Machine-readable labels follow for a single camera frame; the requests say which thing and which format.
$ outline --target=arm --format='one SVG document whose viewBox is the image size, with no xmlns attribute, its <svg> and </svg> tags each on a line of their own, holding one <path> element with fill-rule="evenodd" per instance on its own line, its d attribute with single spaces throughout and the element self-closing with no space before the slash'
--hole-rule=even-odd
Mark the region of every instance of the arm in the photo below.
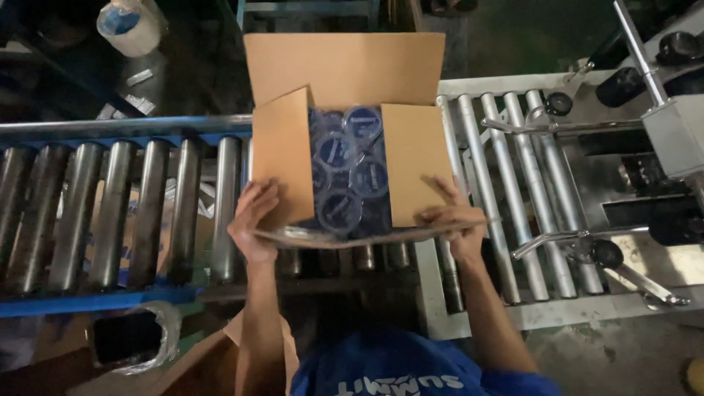
<svg viewBox="0 0 704 396">
<path fill-rule="evenodd" d="M 284 337 L 279 318 L 276 246 L 250 233 L 278 203 L 278 182 L 251 181 L 242 191 L 228 233 L 247 260 L 247 300 L 235 372 L 235 395 L 283 395 Z"/>
<path fill-rule="evenodd" d="M 457 187 L 441 178 L 434 179 L 449 196 L 451 205 L 425 211 L 421 214 L 424 221 L 435 224 L 456 221 L 481 223 L 446 235 L 460 271 L 467 315 L 479 355 L 489 369 L 537 373 L 538 367 L 508 317 L 482 260 L 482 238 L 486 232 L 484 213 L 481 209 L 472 208 Z"/>
</svg>

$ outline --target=open cardboard box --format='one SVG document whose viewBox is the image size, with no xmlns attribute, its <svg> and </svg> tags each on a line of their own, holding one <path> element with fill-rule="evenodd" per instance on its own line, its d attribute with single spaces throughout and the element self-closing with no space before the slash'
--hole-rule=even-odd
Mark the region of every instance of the open cardboard box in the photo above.
<svg viewBox="0 0 704 396">
<path fill-rule="evenodd" d="M 252 177 L 278 177 L 279 206 L 257 233 L 284 245 L 339 249 L 423 240 L 466 224 L 417 227 L 417 214 L 446 204 L 433 175 L 452 180 L 434 101 L 443 61 L 440 33 L 250 34 L 244 37 L 256 108 Z M 293 237 L 286 225 L 314 217 L 308 106 L 381 105 L 389 175 L 390 235 L 336 241 Z"/>
</svg>

